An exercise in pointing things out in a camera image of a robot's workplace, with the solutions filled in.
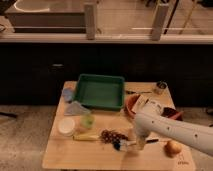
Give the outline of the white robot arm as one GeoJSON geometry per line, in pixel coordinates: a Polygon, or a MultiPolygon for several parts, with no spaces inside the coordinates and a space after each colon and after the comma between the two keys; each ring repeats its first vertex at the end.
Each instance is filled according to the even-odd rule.
{"type": "Polygon", "coordinates": [[[156,132],[213,157],[213,128],[166,118],[162,112],[159,102],[148,101],[133,119],[136,135],[146,138],[156,132]]]}

